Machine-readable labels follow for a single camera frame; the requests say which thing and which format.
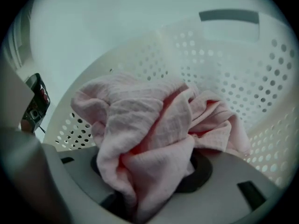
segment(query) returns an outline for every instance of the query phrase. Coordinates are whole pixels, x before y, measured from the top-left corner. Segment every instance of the white plastic surface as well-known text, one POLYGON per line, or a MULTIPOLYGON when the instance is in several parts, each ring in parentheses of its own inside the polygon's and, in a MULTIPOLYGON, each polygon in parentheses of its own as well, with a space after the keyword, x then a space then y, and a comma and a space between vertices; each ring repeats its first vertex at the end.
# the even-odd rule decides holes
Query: white plastic surface
POLYGON ((272 0, 35 0, 30 46, 51 102, 110 49, 198 14, 236 8, 284 16, 272 0))
MULTIPOLYGON (((253 151, 244 160, 278 186, 287 185, 299 152, 299 48, 285 24, 262 13, 257 15, 256 42, 236 37, 207 39, 204 22, 197 15, 107 52, 64 94, 44 142, 58 151, 95 145, 90 126, 70 107, 74 92, 87 81, 116 70, 130 72, 145 82, 175 75, 220 95, 243 120, 251 138, 253 151)), ((233 26, 240 21, 230 22, 233 26)))

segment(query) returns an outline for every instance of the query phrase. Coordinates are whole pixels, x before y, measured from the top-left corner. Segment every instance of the white wall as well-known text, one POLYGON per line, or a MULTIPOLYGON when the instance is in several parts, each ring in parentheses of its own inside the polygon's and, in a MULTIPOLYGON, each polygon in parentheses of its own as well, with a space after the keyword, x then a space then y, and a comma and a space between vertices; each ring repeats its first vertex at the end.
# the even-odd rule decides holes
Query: white wall
POLYGON ((111 48, 218 8, 256 10, 284 19, 271 0, 35 0, 30 27, 33 58, 54 77, 49 92, 57 104, 76 77, 111 48))

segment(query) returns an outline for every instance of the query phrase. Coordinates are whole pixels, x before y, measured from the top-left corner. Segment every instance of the perforated basket wall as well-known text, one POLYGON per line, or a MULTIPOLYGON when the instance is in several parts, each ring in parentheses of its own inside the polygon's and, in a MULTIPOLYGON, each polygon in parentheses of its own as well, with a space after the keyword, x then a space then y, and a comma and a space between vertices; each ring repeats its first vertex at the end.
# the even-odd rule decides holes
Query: perforated basket wall
POLYGON ((203 20, 207 18, 195 16, 115 48, 92 63, 71 85, 51 118, 44 142, 57 151, 95 145, 90 126, 70 107, 74 92, 91 79, 116 70, 144 81, 175 75, 187 84, 196 83, 202 90, 220 95, 240 116, 250 137, 252 151, 244 160, 278 186, 286 186, 299 154, 296 36, 288 26, 265 14, 251 12, 255 19, 247 21, 236 16, 241 12, 244 17, 247 11, 217 16, 218 12, 210 11, 211 20, 256 24, 258 40, 206 39, 203 20))

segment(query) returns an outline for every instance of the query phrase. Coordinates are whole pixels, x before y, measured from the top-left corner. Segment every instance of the fabric fold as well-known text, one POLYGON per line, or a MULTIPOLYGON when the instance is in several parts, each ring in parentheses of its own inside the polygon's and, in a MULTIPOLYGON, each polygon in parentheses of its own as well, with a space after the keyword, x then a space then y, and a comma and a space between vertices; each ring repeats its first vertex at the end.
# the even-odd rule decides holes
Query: fabric fold
POLYGON ((250 151, 237 115, 217 95, 176 77, 100 77, 77 91, 71 106, 92 125, 101 176, 123 194, 135 223, 149 220, 193 172, 194 148, 250 151))

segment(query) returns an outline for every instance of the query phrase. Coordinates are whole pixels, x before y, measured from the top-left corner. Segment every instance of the basket hole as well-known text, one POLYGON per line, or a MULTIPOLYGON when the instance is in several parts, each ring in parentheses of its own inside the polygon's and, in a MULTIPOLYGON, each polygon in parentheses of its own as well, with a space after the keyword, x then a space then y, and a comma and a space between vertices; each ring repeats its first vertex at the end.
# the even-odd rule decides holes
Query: basket hole
POLYGON ((271 44, 272 44, 273 47, 276 47, 277 46, 277 41, 275 39, 273 39, 271 44))
POLYGON ((281 50, 282 50, 283 52, 285 52, 285 51, 286 51, 286 45, 282 44, 282 45, 281 45, 281 50))
POLYGON ((278 69, 274 71, 274 75, 279 76, 279 74, 280 74, 280 71, 278 69))
POLYGON ((290 50, 290 57, 293 58, 295 56, 294 50, 290 50))
POLYGON ((289 62, 287 65, 286 65, 287 69, 290 70, 292 68, 292 64, 289 62))
POLYGON ((280 64, 280 65, 282 65, 283 63, 284 63, 284 59, 281 57, 281 58, 279 58, 278 59, 278 63, 280 64))
POLYGON ((274 53, 270 53, 269 57, 270 57, 271 60, 274 60, 274 58, 275 58, 274 53))

